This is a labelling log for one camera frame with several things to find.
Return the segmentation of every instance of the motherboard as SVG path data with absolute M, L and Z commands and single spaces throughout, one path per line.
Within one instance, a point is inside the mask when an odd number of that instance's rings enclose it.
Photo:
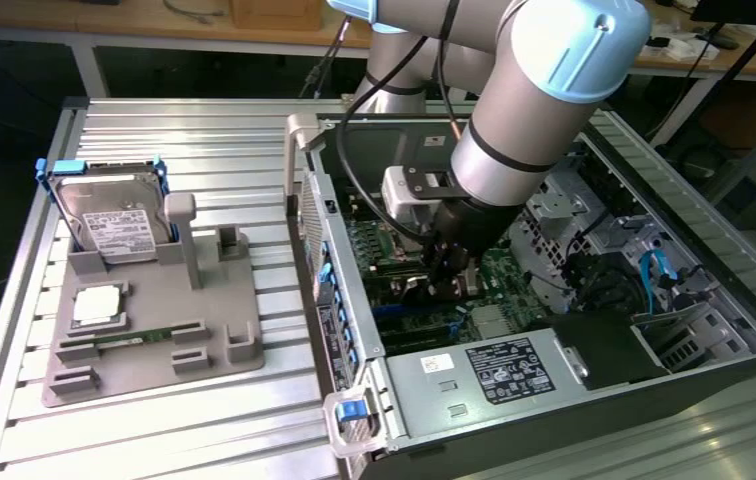
M 348 217 L 345 227 L 388 355 L 511 335 L 548 316 L 507 240 L 487 251 L 471 274 L 457 276 L 449 292 L 421 302 L 415 298 L 425 276 L 421 246 L 376 219 Z

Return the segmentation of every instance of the black monitor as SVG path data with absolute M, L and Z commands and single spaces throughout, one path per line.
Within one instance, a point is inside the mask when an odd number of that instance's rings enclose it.
M 756 0 L 699 0 L 690 18 L 695 22 L 756 25 Z

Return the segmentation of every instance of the wooden tabletop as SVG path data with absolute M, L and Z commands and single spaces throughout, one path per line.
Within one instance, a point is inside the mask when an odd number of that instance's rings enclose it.
M 172 0 L 185 9 L 223 10 L 228 12 L 228 0 Z M 662 7 L 652 0 L 643 0 L 655 21 L 674 23 L 688 31 L 694 23 L 688 15 L 671 7 Z M 317 31 L 249 30 L 236 28 L 228 16 L 208 17 L 211 25 L 173 14 L 164 7 L 161 0 L 123 0 L 117 6 L 80 3 L 77 0 L 0 0 L 0 27 L 60 30 L 120 35 L 143 35 L 169 38 L 237 40 L 300 45 L 328 45 L 341 13 L 332 10 L 324 2 L 321 29 Z M 734 63 L 743 48 L 751 43 L 747 35 L 724 29 L 722 31 L 738 43 L 736 50 L 722 50 L 711 62 L 702 62 L 698 71 L 723 72 Z M 371 31 L 368 25 L 355 21 L 345 35 L 344 45 L 367 48 Z M 638 68 L 688 70 L 692 61 L 676 61 L 666 56 L 636 58 Z M 756 56 L 743 69 L 743 73 L 756 75 Z

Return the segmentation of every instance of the warning label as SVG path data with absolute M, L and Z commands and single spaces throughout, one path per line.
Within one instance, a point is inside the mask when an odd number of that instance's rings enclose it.
M 528 339 L 467 349 L 484 398 L 497 405 L 555 390 Z
M 128 255 L 155 250 L 145 211 L 121 210 L 85 213 L 81 216 L 101 255 Z

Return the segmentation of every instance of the slotted aluminum surface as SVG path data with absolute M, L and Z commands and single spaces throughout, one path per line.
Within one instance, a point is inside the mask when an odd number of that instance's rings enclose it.
M 1 377 L 9 392 L 6 401 L 0 399 L 1 480 L 337 475 L 283 224 L 283 122 L 295 111 L 337 112 L 340 106 L 335 101 L 92 102 L 64 157 L 147 159 L 160 154 L 171 189 L 197 197 L 195 234 L 217 223 L 244 225 L 267 365 L 255 372 L 44 408 L 38 396 L 45 346 L 69 247 L 52 208 L 36 278 L 26 289 L 32 306 L 21 310 L 29 315 L 18 318 L 10 332 L 24 348 L 10 349 L 9 374 Z M 756 252 L 694 192 L 682 188 L 682 180 L 628 127 L 603 112 L 591 121 L 731 268 L 756 275 Z M 469 478 L 496 477 L 756 479 L 756 379 L 670 419 Z

